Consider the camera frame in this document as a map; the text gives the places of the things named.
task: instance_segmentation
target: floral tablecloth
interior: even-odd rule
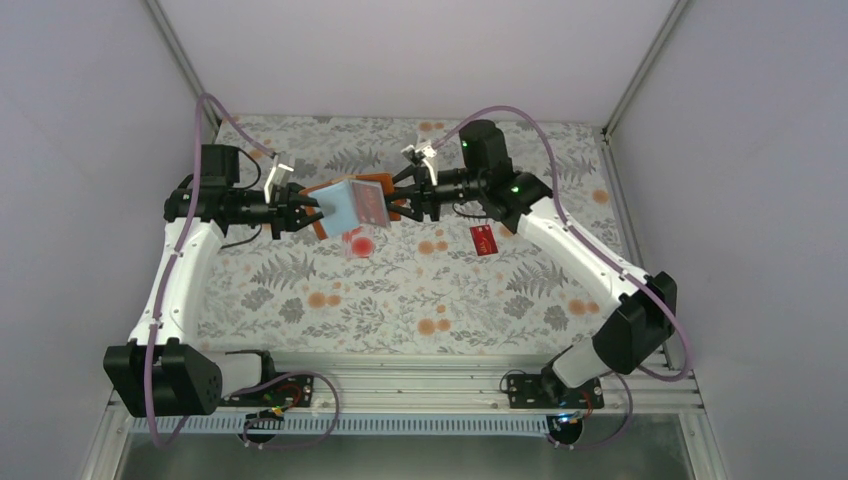
[[[294,160],[292,181],[311,186],[349,173],[397,173],[400,150],[437,138],[455,120],[241,116],[251,135]],[[524,122],[498,122],[516,167],[550,180],[544,148]],[[557,154],[561,198],[574,216],[621,251],[592,129],[542,125]],[[245,148],[267,175],[270,159],[222,125],[217,141]],[[440,168],[462,165],[458,140],[442,148]],[[255,175],[249,162],[242,180]],[[457,207],[475,213],[475,206]],[[269,232],[222,250],[205,292],[201,347],[211,350],[336,353],[556,353],[603,323],[598,306],[567,271],[526,240],[492,223],[498,254],[478,257],[469,220],[443,208],[438,223],[404,219],[375,230],[369,258],[345,258],[339,237],[313,230]],[[225,242],[249,237],[231,227]]]

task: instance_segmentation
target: black cable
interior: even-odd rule
[[[260,167],[259,162],[254,160],[253,157],[251,157],[249,153],[245,152],[243,148],[238,147],[238,149],[239,149],[239,152],[243,153],[244,156],[247,157],[247,159],[250,160],[251,162],[253,162],[253,165],[256,166],[256,180],[254,180],[253,183],[251,183],[250,185],[248,185],[246,187],[238,187],[238,190],[250,190],[257,183],[259,183],[259,179],[262,178],[262,167]]]
[[[498,390],[500,390],[501,393],[509,394],[509,391],[503,388],[503,382],[504,382],[504,380],[506,380],[506,377],[512,372],[520,372],[520,373],[523,373],[524,375],[527,375],[527,372],[525,372],[524,370],[518,370],[518,369],[512,369],[512,370],[504,373],[504,376],[501,377],[501,381],[498,382]]]
[[[191,181],[193,179],[194,179],[194,174],[189,173],[188,175],[186,175],[186,178],[184,178],[183,181],[180,182],[180,184],[179,184],[179,186],[177,186],[177,188],[179,188],[180,190],[184,190],[184,189],[188,188],[189,184],[191,183]]]
[[[256,230],[256,233],[254,233],[252,237],[248,238],[247,240],[242,240],[240,242],[228,243],[226,245],[222,245],[221,250],[223,250],[225,248],[233,248],[233,247],[239,247],[239,246],[242,246],[242,245],[247,245],[248,243],[256,240],[256,238],[259,237],[260,233],[262,233],[262,226],[261,225],[259,226],[259,229]]]
[[[453,205],[451,205],[451,208],[453,208],[453,213],[459,215],[462,218],[471,218],[471,219],[474,219],[474,220],[483,220],[483,219],[489,218],[488,215],[470,215],[468,213],[462,213],[462,212],[460,212],[459,210],[456,209],[455,203]]]

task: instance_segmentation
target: metal frame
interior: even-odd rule
[[[158,0],[144,0],[142,3],[144,3],[147,7],[147,12],[150,14],[153,23],[159,30],[162,41],[168,47],[174,61],[177,62],[180,73],[182,73],[188,87],[191,89],[192,93],[194,93],[195,98],[199,97],[200,94],[205,91],[203,89],[203,84],[200,83],[200,78],[191,66],[191,62],[189,61],[185,50],[183,50],[180,40],[177,38],[176,32],[174,32],[174,28],[171,26],[171,22],[168,20],[165,10],[163,10],[162,6],[159,5]],[[212,132],[212,136],[210,138],[215,138],[214,136],[217,134],[218,130],[218,116],[215,114],[215,110],[212,106],[208,103],[203,106],[203,113],[205,115],[206,122],[208,123],[208,127],[210,127],[207,131]]]
[[[106,408],[80,478],[83,480],[115,478],[128,445],[127,436],[131,420],[129,412],[123,405]]]
[[[604,133],[607,136],[612,135],[613,132],[615,132],[615,129],[621,122],[624,113],[627,111],[627,107],[630,106],[630,102],[636,96],[636,92],[639,91],[639,88],[642,86],[642,83],[645,81],[645,78],[648,76],[651,68],[653,68],[657,58],[659,58],[663,48],[665,48],[666,43],[668,43],[671,34],[674,32],[674,28],[680,23],[680,20],[692,3],[693,0],[676,0],[674,5],[671,6],[671,9],[669,9],[668,15],[663,21],[660,30],[654,37],[654,41],[651,42],[651,46],[648,47],[648,52],[645,54],[645,57],[636,69],[636,73],[633,75],[633,78],[630,79],[630,83],[624,90],[624,94],[618,100],[615,109],[613,109],[612,115],[610,115],[610,119],[604,127]]]
[[[158,0],[143,2],[156,23],[162,38],[179,65],[186,82],[195,95],[202,93],[203,87],[194,72],[188,57],[182,49],[173,28],[170,25]],[[621,179],[610,148],[610,135],[638,92],[646,75],[654,65],[662,48],[668,41],[675,25],[679,22],[691,0],[677,0],[669,11],[660,31],[657,33],[649,51],[639,65],[624,95],[619,100],[606,127],[594,132],[595,142],[604,163],[607,184],[613,198],[614,212],[620,228],[627,258],[637,265],[643,265],[642,252],[636,238],[633,221],[624,198]],[[205,106],[206,120],[217,128],[218,118],[214,110]],[[664,345],[645,362],[657,369],[674,368],[680,363],[677,346]],[[495,425],[505,423],[486,423],[492,421],[529,422],[534,424],[546,413],[563,413],[563,410],[510,410],[505,394],[499,391],[500,380],[507,370],[524,369],[538,371],[550,360],[547,355],[356,355],[356,354],[292,354],[277,352],[274,355],[278,371],[310,369],[317,370],[329,377],[344,398],[343,420],[356,431],[356,422],[363,418],[388,419],[446,419],[455,417],[462,421],[483,422],[483,433],[497,430]],[[620,415],[626,411],[626,395],[614,378],[601,379],[606,406],[596,410],[597,414]],[[695,478],[725,480],[725,472],[712,434],[694,374],[674,384],[652,379],[640,372],[628,377],[628,385],[633,391],[634,413],[665,413],[678,415],[683,437],[689,453]],[[321,384],[315,385],[313,407],[290,416],[304,418],[303,431],[284,428],[280,433],[310,433],[315,421],[327,419],[333,411],[333,398],[329,389]],[[186,431],[191,433],[227,433],[234,423],[236,415],[255,409],[221,408],[211,417],[198,419],[194,427]],[[83,470],[86,480],[112,479],[119,474],[121,459],[129,446],[128,434],[134,429],[143,429],[144,422],[129,416],[120,398],[113,393],[97,431],[95,440]],[[388,427],[372,429],[374,434],[391,434]],[[503,434],[512,434],[509,426]],[[456,433],[438,430],[433,434]]]
[[[679,418],[695,478],[727,480],[724,464],[706,413],[681,413]]]

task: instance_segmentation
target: cable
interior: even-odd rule
[[[489,218],[488,215],[471,215],[471,214],[468,214],[468,213],[462,213],[462,212],[460,212],[459,210],[456,209],[455,203],[453,205],[451,205],[451,208],[453,208],[453,213],[459,215],[462,218],[470,218],[470,219],[474,219],[474,220],[484,220],[484,219]]]
[[[565,209],[562,207],[562,202],[560,201],[560,198],[559,198],[559,171],[557,169],[557,162],[556,162],[556,156],[554,155],[554,150],[551,147],[551,143],[548,141],[548,137],[545,135],[545,132],[542,131],[542,127],[540,127],[539,124],[535,120],[533,120],[530,117],[530,115],[528,115],[524,111],[519,110],[518,108],[515,108],[515,107],[507,106],[507,105],[495,105],[493,107],[484,108],[484,109],[472,114],[471,116],[469,116],[468,118],[466,118],[462,122],[460,122],[459,125],[457,125],[453,129],[451,129],[447,134],[445,134],[444,137],[433,142],[432,147],[434,149],[438,150],[439,147],[444,145],[448,140],[450,140],[451,137],[453,137],[454,135],[459,133],[459,131],[464,126],[468,125],[469,122],[476,120],[477,118],[479,118],[483,115],[486,115],[486,114],[491,113],[491,112],[499,111],[499,110],[506,111],[506,112],[512,112],[512,113],[520,116],[521,118],[526,120],[527,123],[529,123],[533,127],[534,130],[536,130],[536,133],[539,135],[539,138],[542,140],[542,144],[545,146],[545,151],[547,152],[548,159],[550,160],[550,163],[551,163],[551,177],[553,178],[553,191],[554,191],[554,207],[556,207],[556,211],[557,211],[557,214],[559,214],[560,219],[563,219],[563,220],[567,219],[568,215],[566,215]],[[659,309],[663,312],[663,315],[665,315],[666,318],[668,318],[668,321],[674,326],[675,330],[677,330],[678,335],[680,335],[680,341],[683,343],[683,354],[684,354],[683,355],[683,368],[680,370],[680,372],[678,372],[675,375],[665,376],[665,375],[659,374],[657,372],[654,372],[653,370],[650,370],[646,367],[643,367],[641,365],[638,367],[639,370],[645,372],[647,375],[649,375],[653,378],[656,378],[657,380],[662,380],[664,382],[676,382],[676,381],[679,381],[679,380],[686,378],[689,375],[689,371],[692,368],[691,367],[691,364],[692,364],[692,357],[691,357],[692,343],[689,341],[689,335],[686,334],[686,330],[684,330],[683,326],[680,324],[680,322],[678,322],[677,316],[674,315],[674,313],[671,311],[671,309],[668,307],[668,305],[666,305],[665,302],[663,302],[662,299],[660,299],[657,296],[657,294],[655,294],[653,292],[653,290],[648,288],[648,286],[645,285],[645,283],[643,283],[641,280],[637,279],[636,277],[631,275],[629,272],[625,271],[621,266],[618,265],[618,263],[616,263],[613,259],[609,258],[604,252],[602,252],[600,249],[598,249],[598,247],[593,245],[592,242],[590,242],[589,239],[586,238],[586,236],[583,235],[577,228],[575,228],[573,225],[568,225],[568,224],[565,224],[565,223],[564,223],[564,226],[565,226],[565,229],[568,230],[572,235],[574,235],[574,237],[580,243],[582,243],[584,247],[589,249],[589,251],[591,251],[593,254],[595,254],[595,256],[600,258],[605,264],[607,264],[610,268],[612,268],[616,273],[618,273],[623,278],[627,279],[627,281],[629,281],[630,283],[635,285],[639,290],[642,291],[642,293],[647,295],[647,297],[650,298],[651,301],[654,302],[654,304],[657,305],[657,307],[659,307]]]
[[[595,409],[592,407],[592,397],[583,390],[580,390],[580,394],[583,395],[583,398],[586,400],[586,415],[583,417],[583,420],[586,420],[592,416],[592,412],[594,412]]]
[[[238,149],[239,149],[239,151],[240,151],[241,153],[243,153],[243,154],[244,154],[244,156],[245,156],[245,157],[247,157],[247,159],[248,159],[248,160],[250,160],[251,162],[253,162],[253,165],[254,165],[254,166],[256,166],[256,179],[255,179],[255,180],[253,180],[253,183],[251,183],[250,185],[248,185],[248,186],[246,186],[246,187],[238,187],[238,188],[237,188],[237,190],[250,190],[250,189],[251,189],[251,188],[253,188],[253,187],[254,187],[257,183],[259,183],[259,179],[260,179],[260,178],[262,178],[262,167],[260,167],[260,166],[259,166],[259,162],[257,162],[255,158],[251,157],[249,153],[245,152],[243,148],[238,147]]]
[[[287,378],[295,377],[297,375],[312,375],[313,377],[318,378],[322,382],[326,383],[327,386],[330,388],[330,392],[333,394],[333,399],[335,400],[335,411],[333,413],[333,420],[332,420],[332,422],[330,422],[330,427],[327,428],[327,430],[323,434],[321,434],[320,437],[316,438],[315,440],[309,441],[309,442],[296,443],[294,445],[265,445],[263,443],[256,443],[256,442],[250,441],[247,438],[247,431],[250,430],[252,427],[254,427],[255,425],[257,425],[259,423],[270,422],[270,421],[277,422],[277,421],[279,421],[279,419],[276,419],[276,418],[254,418],[253,420],[246,422],[244,424],[244,429],[242,429],[241,439],[244,440],[244,446],[245,447],[253,446],[253,447],[258,448],[259,450],[275,450],[275,451],[278,451],[278,452],[284,452],[284,451],[287,451],[287,450],[297,450],[297,449],[301,449],[301,448],[314,447],[315,445],[318,445],[319,443],[323,442],[324,440],[330,438],[330,435],[333,433],[333,430],[335,430],[336,427],[339,424],[339,417],[341,416],[341,400],[339,398],[339,392],[336,391],[336,387],[333,385],[333,383],[330,382],[330,380],[327,379],[327,377],[325,377],[324,375],[321,375],[318,372],[310,372],[310,371],[289,372],[289,373],[286,373],[284,375],[280,375],[279,377],[275,377],[275,378],[263,383],[262,385],[257,385],[255,387],[242,388],[241,390],[237,390],[237,391],[233,392],[231,394],[231,396],[244,395],[244,394],[247,394],[247,393],[254,393],[254,392],[261,391],[261,390],[265,390],[266,388],[271,387],[274,384],[282,382],[283,380],[285,380]]]
[[[159,324],[150,324],[150,335],[147,337],[147,348],[144,350],[144,375],[142,382],[144,383],[144,411],[147,415],[147,428],[150,430],[150,438],[153,440],[153,445],[158,449],[167,448],[176,440],[180,430],[183,429],[188,421],[188,415],[180,419],[174,432],[164,442],[159,436],[159,429],[156,428],[156,416],[153,412],[153,348],[156,345],[156,334],[159,332]]]
[[[221,105],[221,102],[219,102],[217,98],[209,93],[202,93],[197,98],[197,103],[194,106],[194,172],[192,173],[191,178],[191,188],[194,192],[200,191],[200,151],[203,133],[203,104],[207,101],[218,108],[224,119],[230,122],[236,132],[238,132],[239,135],[241,135],[248,143],[269,157],[273,158],[275,155],[271,149],[251,138],[250,135],[248,135],[235,122],[235,120],[233,120],[230,112]],[[165,442],[162,442],[162,439],[159,437],[159,431],[156,427],[156,412],[153,408],[153,348],[156,343],[156,335],[159,327],[162,325],[162,321],[160,320],[162,318],[162,302],[165,300],[165,291],[168,287],[168,280],[171,277],[171,272],[174,270],[174,265],[177,263],[177,259],[182,256],[183,245],[185,244],[186,238],[188,238],[188,232],[191,229],[194,213],[197,211],[197,199],[198,195],[194,194],[191,196],[188,212],[186,212],[185,224],[183,225],[179,238],[177,238],[177,243],[174,246],[174,252],[168,258],[167,263],[165,263],[165,268],[162,269],[162,276],[159,278],[159,285],[156,288],[156,296],[153,300],[154,323],[150,325],[150,336],[147,339],[147,349],[144,354],[144,373],[142,375],[144,383],[144,413],[147,417],[147,426],[150,429],[150,437],[153,440],[153,445],[159,449],[167,448],[171,442],[174,441],[177,434],[188,420],[188,416],[183,417],[177,425],[177,428],[174,429],[174,433],[171,434],[170,438],[168,438]]]
[[[501,381],[500,381],[500,382],[498,382],[498,390],[500,390],[500,391],[501,391],[501,393],[509,394],[509,391],[508,391],[508,390],[506,390],[505,388],[503,388],[503,381],[504,381],[504,380],[506,380],[506,377],[507,377],[510,373],[512,373],[512,372],[521,372],[521,373],[523,373],[524,375],[527,375],[527,372],[525,372],[524,370],[518,370],[518,369],[512,369],[512,370],[510,370],[510,371],[508,371],[508,372],[504,373],[504,376],[503,376],[503,377],[501,377]]]
[[[296,407],[298,403],[300,403],[300,399],[303,398],[303,389],[301,389],[296,383],[287,383],[280,387],[277,387],[277,392],[282,392],[283,390],[294,390],[294,396],[292,396],[292,404],[291,407]]]
[[[627,385],[627,382],[624,381],[624,377],[615,372],[610,373],[618,377],[618,379],[621,381],[621,384],[624,386],[624,392],[627,394],[627,413],[624,414],[624,423],[622,423],[621,426],[618,427],[618,430],[616,430],[615,433],[613,433],[606,439],[601,440],[600,442],[590,443],[589,445],[566,445],[566,448],[568,448],[568,450],[593,450],[595,448],[606,447],[607,445],[618,440],[622,435],[624,435],[624,433],[627,432],[627,430],[630,428],[630,424],[633,423],[633,392],[630,391],[630,386]],[[551,434],[546,433],[545,437],[548,439],[549,442],[553,444],[554,448],[560,447],[561,444],[554,440],[554,437],[552,437]]]
[[[233,247],[240,247],[242,245],[247,245],[248,243],[256,240],[259,237],[260,233],[262,233],[262,226],[260,226],[259,229],[256,230],[256,233],[254,233],[250,238],[248,238],[246,240],[241,240],[241,241],[238,241],[238,242],[233,242],[233,243],[228,243],[226,245],[221,245],[221,250],[224,250],[225,248],[233,248]]]

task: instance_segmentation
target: white wall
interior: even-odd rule
[[[736,479],[844,478],[848,4],[695,2],[613,134]]]
[[[234,112],[604,124],[674,0],[160,0]]]
[[[0,2],[0,478],[76,478],[144,305],[193,97],[140,1]]]

